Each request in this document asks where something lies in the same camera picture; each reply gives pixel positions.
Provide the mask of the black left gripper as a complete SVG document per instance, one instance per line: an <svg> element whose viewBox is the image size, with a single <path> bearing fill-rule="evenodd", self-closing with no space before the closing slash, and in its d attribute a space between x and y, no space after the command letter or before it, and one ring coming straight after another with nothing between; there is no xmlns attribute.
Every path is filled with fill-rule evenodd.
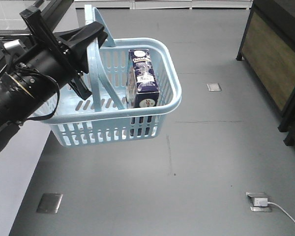
<svg viewBox="0 0 295 236"><path fill-rule="evenodd" d="M73 52L84 52L87 46L96 38L99 40L99 46L101 47L103 45L108 38L108 34L104 31L105 27L101 23L95 21L77 29L56 32L54 36L42 18L39 8L30 6L20 12L20 16L32 35L37 37L41 44L51 52L55 60L64 69L67 69L69 73L77 74L68 84L81 99L88 99L91 96L91 91L83 80L83 72L89 72L88 62L86 61L84 66L79 67L78 61L74 60L75 58L67 57L63 53L57 40L66 45Z"/></svg>

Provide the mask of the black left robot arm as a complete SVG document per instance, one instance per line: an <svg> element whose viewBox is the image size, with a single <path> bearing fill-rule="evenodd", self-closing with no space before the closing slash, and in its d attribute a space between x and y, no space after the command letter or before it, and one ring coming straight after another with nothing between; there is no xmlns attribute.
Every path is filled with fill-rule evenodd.
<svg viewBox="0 0 295 236"><path fill-rule="evenodd" d="M48 99L70 85L82 99L91 96L82 79L89 72L87 48L107 38L104 26L94 21L83 27L53 33L35 6L21 12L35 44L27 49L21 42L13 49L1 44L6 67L0 76L0 152L25 121L50 119L54 113L33 113Z"/></svg>

